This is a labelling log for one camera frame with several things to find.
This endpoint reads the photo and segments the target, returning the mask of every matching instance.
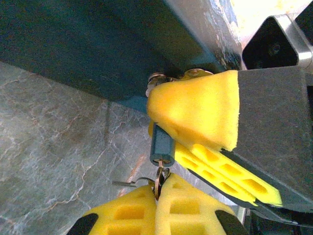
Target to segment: gray marble floor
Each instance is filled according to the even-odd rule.
[[[148,124],[146,114],[0,62],[0,234],[66,234],[127,192],[112,180],[154,177]]]

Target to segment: yellow foam pad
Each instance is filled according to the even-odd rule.
[[[156,201],[150,186],[92,208],[99,218],[89,235],[154,235]]]
[[[156,86],[149,94],[147,112],[188,148],[198,143],[231,151],[238,137],[238,72],[230,70]]]
[[[225,204],[171,173],[156,209],[156,235],[226,235],[215,211],[234,215]]]
[[[279,190],[238,165],[222,153],[195,144],[189,151],[176,142],[175,160],[192,170],[215,187],[242,201],[282,206]]]

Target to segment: marble surface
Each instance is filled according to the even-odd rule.
[[[153,178],[149,118],[0,62],[0,234],[66,234],[88,209]],[[180,165],[173,172],[233,205]]]

